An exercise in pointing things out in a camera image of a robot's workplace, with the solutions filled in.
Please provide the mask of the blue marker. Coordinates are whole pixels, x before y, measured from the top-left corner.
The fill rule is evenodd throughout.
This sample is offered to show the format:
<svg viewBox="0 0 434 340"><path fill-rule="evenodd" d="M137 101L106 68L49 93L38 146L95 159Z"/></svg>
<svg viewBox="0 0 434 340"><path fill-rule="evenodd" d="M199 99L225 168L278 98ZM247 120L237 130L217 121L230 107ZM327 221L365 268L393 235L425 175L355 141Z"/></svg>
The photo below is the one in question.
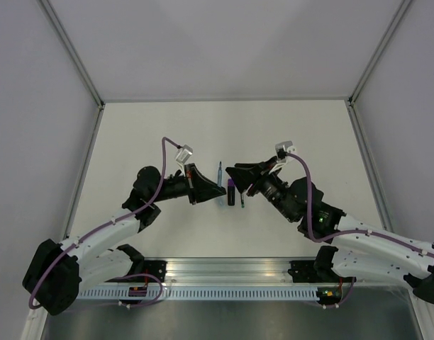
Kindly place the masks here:
<svg viewBox="0 0 434 340"><path fill-rule="evenodd" d="M217 197L216 200L220 208L224 208L226 206L226 194Z"/></svg>

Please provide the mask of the slim blue pen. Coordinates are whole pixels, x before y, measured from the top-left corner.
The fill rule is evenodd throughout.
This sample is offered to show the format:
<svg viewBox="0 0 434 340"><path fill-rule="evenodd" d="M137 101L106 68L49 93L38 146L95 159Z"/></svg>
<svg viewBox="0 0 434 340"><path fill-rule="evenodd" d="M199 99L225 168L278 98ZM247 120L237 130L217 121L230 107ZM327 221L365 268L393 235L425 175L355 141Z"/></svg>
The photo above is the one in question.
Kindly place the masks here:
<svg viewBox="0 0 434 340"><path fill-rule="evenodd" d="M217 184L219 187L222 187L222 181L223 181L223 170L222 170L222 162L219 162L218 165L218 175L217 175Z"/></svg>

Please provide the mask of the black purple highlighter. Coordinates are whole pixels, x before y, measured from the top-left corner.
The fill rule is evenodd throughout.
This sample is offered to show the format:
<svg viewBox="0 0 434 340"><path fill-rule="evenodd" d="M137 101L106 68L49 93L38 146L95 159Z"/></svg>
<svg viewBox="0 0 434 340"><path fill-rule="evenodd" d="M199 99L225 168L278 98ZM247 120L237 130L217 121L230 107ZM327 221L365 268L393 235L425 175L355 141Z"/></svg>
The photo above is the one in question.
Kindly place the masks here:
<svg viewBox="0 0 434 340"><path fill-rule="evenodd" d="M227 206L235 205L235 186L227 186Z"/></svg>

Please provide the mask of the green pen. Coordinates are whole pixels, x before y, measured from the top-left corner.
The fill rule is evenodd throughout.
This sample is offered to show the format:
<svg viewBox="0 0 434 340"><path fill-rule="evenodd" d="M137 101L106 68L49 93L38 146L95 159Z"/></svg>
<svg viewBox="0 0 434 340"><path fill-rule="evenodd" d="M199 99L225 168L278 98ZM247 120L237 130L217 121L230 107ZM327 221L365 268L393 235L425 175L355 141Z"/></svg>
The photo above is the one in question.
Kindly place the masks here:
<svg viewBox="0 0 434 340"><path fill-rule="evenodd" d="M240 205L241 205L242 209L245 208L245 196L244 196L244 193L240 193Z"/></svg>

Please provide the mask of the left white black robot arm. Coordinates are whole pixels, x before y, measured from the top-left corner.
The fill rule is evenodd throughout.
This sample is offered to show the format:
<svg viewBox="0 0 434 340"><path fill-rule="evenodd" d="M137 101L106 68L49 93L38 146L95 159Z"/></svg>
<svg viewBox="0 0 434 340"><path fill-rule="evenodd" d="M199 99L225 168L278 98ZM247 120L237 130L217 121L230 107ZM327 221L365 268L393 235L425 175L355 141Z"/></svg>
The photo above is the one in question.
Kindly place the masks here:
<svg viewBox="0 0 434 340"><path fill-rule="evenodd" d="M64 312L78 295L113 279L140 280L144 256L123 240L141 233L160 215L158 202L185 197L196 205L226 194L195 164L175 174L145 166L139 170L121 214L82 236L40 243L22 280L29 292L28 306L50 315Z"/></svg>

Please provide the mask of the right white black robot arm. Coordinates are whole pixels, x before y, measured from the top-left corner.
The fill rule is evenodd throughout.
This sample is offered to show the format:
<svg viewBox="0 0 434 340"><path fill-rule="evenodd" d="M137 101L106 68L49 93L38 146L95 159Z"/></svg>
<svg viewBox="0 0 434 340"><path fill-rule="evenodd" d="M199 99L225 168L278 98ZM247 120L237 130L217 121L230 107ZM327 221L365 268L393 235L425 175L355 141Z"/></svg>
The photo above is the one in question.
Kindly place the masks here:
<svg viewBox="0 0 434 340"><path fill-rule="evenodd" d="M338 278L384 281L408 288L434 305L434 242L402 237L374 228L323 202L323 192L305 175L292 183L279 177L287 160L272 157L226 168L235 187L247 196L262 194L305 238L320 244L313 263L321 281Z"/></svg>

